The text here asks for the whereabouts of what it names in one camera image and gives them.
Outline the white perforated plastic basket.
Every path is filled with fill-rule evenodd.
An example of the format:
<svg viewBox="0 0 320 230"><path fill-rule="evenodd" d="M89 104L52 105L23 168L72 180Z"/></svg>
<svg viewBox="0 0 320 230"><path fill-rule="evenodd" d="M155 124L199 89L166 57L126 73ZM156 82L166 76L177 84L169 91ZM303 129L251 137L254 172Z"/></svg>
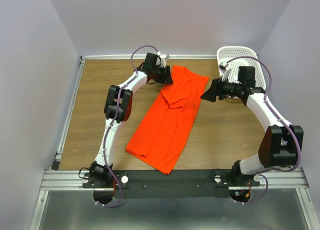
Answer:
<svg viewBox="0 0 320 230"><path fill-rule="evenodd" d="M217 65L220 63L227 62L236 57L249 56L253 58L258 58L256 52L249 47L245 46L223 46L220 47L216 52ZM239 58L233 60L228 64L230 68L230 73L228 75L228 81L230 83L239 83L238 73L239 67L250 66L255 68L255 86L266 89L266 81L263 75L262 67L259 62L252 58Z"/></svg>

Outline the orange t shirt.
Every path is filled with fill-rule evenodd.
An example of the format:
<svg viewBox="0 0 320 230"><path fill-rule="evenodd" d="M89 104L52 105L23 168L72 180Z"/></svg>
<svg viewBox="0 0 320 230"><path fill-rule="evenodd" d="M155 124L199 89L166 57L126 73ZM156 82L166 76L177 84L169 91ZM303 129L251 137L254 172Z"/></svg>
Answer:
<svg viewBox="0 0 320 230"><path fill-rule="evenodd" d="M171 70L164 86L132 135L125 151L168 175L186 146L209 77L185 66Z"/></svg>

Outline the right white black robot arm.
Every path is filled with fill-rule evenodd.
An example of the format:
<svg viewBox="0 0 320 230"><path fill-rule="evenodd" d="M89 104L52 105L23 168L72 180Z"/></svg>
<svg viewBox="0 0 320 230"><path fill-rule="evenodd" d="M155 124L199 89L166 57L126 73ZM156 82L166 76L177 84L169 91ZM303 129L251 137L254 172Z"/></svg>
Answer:
<svg viewBox="0 0 320 230"><path fill-rule="evenodd" d="M285 120L271 104L267 92L256 86L255 68L240 66L237 82L229 82L231 68L226 62L219 65L222 76L212 80L210 88L201 99L215 102L227 97L238 98L259 120L264 129L264 136L258 152L243 160L236 161L228 179L236 186L247 182L249 177L272 170L290 172L301 161L304 131L299 125L292 125Z"/></svg>

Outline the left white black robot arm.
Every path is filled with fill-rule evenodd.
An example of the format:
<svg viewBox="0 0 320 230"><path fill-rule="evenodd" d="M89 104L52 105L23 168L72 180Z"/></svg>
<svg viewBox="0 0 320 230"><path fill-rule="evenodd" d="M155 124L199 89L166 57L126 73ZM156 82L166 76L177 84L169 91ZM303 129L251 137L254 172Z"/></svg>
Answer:
<svg viewBox="0 0 320 230"><path fill-rule="evenodd" d="M139 88L155 83L171 85L171 68L167 65L169 54L148 52L144 62L133 65L132 75L119 85L111 85L104 105L105 128L98 153L84 176L79 176L84 188L108 188L119 180L112 172L115 143L123 124L132 112L133 96Z"/></svg>

